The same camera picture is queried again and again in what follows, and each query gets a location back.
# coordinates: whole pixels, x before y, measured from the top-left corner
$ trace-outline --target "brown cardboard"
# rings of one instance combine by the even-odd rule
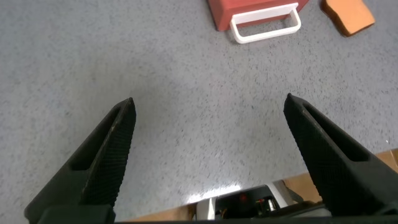
[[[127,222],[190,221],[195,212],[196,204],[191,204],[128,220]]]
[[[381,152],[376,156],[398,173],[398,149]],[[319,202],[322,200],[309,173],[284,179],[284,183],[286,187],[299,194],[305,201]]]
[[[391,169],[398,173],[398,149],[389,150],[376,154]],[[322,200],[318,190],[312,182],[309,173],[301,174],[283,180],[286,187],[299,194],[305,201],[319,202]],[[189,221],[195,214],[196,204],[185,205],[163,212],[146,215],[127,222],[156,222],[156,221]]]

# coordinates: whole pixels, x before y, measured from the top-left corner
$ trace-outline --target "red container with white handle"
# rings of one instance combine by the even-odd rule
[[[299,12],[308,0],[208,0],[219,31],[231,29],[240,44],[292,34],[301,26]],[[242,37],[237,27],[251,26],[291,16],[293,27]]]

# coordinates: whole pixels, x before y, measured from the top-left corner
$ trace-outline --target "white handle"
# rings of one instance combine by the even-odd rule
[[[272,37],[278,37],[281,35],[293,34],[293,33],[297,32],[301,27],[301,20],[299,18],[299,14],[297,14],[297,11],[296,11],[296,7],[298,5],[299,5],[298,3],[292,3],[292,4],[286,4],[283,6],[271,7],[271,8],[267,8],[267,9],[260,9],[260,10],[256,10],[256,11],[245,12],[245,13],[233,15],[231,22],[229,24],[231,26],[231,30],[232,30],[235,40],[240,44],[246,44],[246,43],[254,42],[257,40],[264,40],[264,39],[268,39],[268,38],[272,38]],[[272,18],[272,17],[276,17],[276,16],[282,16],[282,15],[286,15],[289,13],[290,13],[290,16],[292,16],[293,22],[295,24],[293,27],[288,27],[288,28],[279,29],[279,30],[273,30],[270,32],[250,35],[247,37],[242,37],[239,34],[238,28],[236,27],[236,24],[242,24],[245,22],[251,22],[251,21],[257,21],[260,19],[267,19],[267,18]]]

